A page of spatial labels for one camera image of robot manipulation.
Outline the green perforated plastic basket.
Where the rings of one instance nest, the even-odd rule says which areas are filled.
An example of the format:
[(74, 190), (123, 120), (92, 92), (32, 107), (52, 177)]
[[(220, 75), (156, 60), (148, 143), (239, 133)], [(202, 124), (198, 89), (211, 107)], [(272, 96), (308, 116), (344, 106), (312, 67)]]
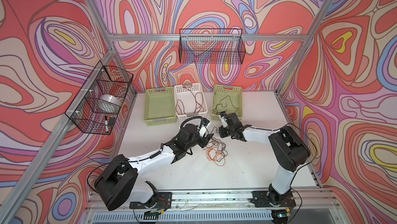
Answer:
[(217, 113), (225, 111), (226, 114), (236, 113), (239, 120), (243, 118), (243, 89), (239, 86), (219, 85), (214, 86), (211, 117), (220, 120)]
[(174, 87), (151, 88), (145, 91), (143, 119), (147, 126), (176, 122)]

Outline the white perforated plastic basket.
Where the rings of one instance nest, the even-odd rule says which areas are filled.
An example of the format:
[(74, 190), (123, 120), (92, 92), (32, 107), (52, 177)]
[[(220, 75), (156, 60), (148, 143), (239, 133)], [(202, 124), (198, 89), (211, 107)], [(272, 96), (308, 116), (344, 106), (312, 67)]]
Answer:
[(200, 83), (174, 86), (175, 112), (179, 121), (190, 117), (206, 117), (208, 108)]

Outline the left green perforated plastic basket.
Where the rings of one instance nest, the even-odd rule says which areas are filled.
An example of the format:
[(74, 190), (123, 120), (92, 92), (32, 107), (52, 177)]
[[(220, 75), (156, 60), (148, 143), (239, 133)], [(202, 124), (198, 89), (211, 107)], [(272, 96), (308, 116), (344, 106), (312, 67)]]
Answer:
[(145, 91), (143, 119), (147, 126), (176, 122), (174, 87), (151, 88)]

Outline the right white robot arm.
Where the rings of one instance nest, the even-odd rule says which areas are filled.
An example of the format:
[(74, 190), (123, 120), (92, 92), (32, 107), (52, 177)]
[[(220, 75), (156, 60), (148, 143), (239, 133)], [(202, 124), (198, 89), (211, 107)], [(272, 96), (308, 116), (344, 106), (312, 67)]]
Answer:
[(289, 125), (279, 129), (265, 129), (243, 125), (236, 113), (220, 112), (221, 138), (231, 137), (243, 142), (269, 144), (279, 164), (275, 179), (268, 188), (268, 198), (274, 204), (291, 192), (291, 184), (297, 171), (302, 168), (311, 152), (300, 136)]

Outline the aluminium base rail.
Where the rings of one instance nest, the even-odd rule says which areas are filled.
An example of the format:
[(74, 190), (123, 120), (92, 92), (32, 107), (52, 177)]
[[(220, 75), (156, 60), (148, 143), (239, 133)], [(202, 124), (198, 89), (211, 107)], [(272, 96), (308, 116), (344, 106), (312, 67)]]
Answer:
[(165, 190), (164, 213), (130, 203), (109, 211), (95, 198), (82, 224), (347, 224), (335, 194), (324, 188), (297, 188), (279, 206), (266, 203), (264, 189)]

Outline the right green perforated plastic basket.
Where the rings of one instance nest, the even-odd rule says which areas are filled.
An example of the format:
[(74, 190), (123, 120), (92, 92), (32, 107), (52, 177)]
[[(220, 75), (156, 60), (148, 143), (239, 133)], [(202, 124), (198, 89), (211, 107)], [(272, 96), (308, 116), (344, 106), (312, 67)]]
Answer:
[(219, 85), (214, 86), (211, 117), (220, 120), (217, 113), (225, 111), (226, 114), (236, 113), (239, 120), (243, 118), (243, 89), (239, 86)]

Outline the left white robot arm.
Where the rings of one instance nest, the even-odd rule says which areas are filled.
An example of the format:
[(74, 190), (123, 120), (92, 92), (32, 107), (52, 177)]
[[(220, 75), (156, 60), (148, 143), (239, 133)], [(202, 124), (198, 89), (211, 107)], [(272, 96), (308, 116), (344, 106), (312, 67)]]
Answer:
[(126, 202), (141, 204), (144, 208), (159, 208), (158, 203), (167, 206), (153, 183), (145, 181), (137, 185), (138, 178), (174, 164), (187, 154), (192, 155), (191, 149), (196, 145), (205, 148), (212, 137), (213, 134), (207, 132), (207, 125), (186, 124), (156, 151), (132, 158), (122, 154), (116, 156), (96, 179), (94, 188), (109, 211)]

